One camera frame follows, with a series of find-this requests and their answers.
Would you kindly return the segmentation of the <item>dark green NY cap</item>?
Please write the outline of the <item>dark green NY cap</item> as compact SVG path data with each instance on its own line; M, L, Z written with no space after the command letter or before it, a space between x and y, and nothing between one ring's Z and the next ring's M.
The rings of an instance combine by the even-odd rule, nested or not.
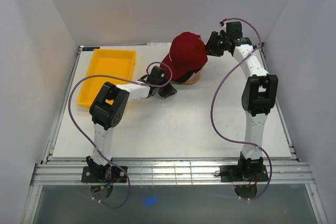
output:
M197 70L188 71L186 74L184 74L180 78L174 80L174 82L181 84L182 82L186 81L192 75L193 72L196 72Z

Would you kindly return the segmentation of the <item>red baseball cap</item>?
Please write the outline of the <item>red baseball cap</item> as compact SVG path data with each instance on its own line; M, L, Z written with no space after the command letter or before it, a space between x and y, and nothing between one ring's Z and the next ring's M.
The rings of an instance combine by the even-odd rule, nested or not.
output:
M186 31L173 39L160 67L166 70L169 79L171 74L167 68L169 66L172 70L171 80L175 81L190 71L201 70L207 61L206 48L201 36Z

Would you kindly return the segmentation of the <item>pink LA baseball cap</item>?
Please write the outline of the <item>pink LA baseball cap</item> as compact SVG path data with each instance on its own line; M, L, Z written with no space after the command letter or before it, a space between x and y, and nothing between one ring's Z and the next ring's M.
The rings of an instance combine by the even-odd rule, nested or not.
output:
M188 81L193 81L196 79L196 81L199 80L202 74L203 67L200 70L197 70L196 72L193 72L192 75L188 78Z

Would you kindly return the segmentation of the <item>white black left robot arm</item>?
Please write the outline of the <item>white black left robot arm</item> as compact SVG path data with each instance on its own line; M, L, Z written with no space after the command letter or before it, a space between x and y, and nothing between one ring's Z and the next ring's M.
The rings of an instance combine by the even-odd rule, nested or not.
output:
M125 181L125 176L120 176L120 169L112 167L108 161L112 160L112 136L121 122L127 103L156 94L168 98L176 93L177 90L168 82L166 71L159 66L153 67L149 74L135 84L115 85L105 82L89 109L94 126L95 147L92 154L86 157L88 166L83 170L83 181Z

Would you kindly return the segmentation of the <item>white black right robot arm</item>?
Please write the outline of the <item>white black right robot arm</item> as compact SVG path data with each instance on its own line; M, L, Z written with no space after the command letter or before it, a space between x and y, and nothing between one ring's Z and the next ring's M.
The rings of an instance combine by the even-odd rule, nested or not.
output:
M225 18L220 22L221 30L212 32L206 44L210 56L220 57L230 52L237 61L234 69L241 68L246 84L241 95L241 105L246 114L245 139L236 165L221 166L220 176L230 179L239 177L250 180L255 175L266 174L263 164L262 140L266 119L275 106L278 77L269 74L261 65L249 38L243 37L243 19Z

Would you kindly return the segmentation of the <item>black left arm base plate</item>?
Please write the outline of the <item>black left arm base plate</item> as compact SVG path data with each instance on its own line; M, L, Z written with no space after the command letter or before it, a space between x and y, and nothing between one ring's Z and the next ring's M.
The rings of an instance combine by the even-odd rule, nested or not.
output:
M126 166L122 166L124 172L115 167L108 166L103 170L102 173L95 171L93 168L86 166L83 168L81 175L82 183L125 183L127 182L126 171L128 168Z

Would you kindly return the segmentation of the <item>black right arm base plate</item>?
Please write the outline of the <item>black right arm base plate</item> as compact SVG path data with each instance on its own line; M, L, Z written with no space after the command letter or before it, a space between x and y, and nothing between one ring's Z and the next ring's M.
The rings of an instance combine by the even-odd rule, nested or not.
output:
M259 182L267 182L269 180L265 165L259 171L242 170L238 165L222 165L219 167L217 174L222 182L249 182L258 179Z

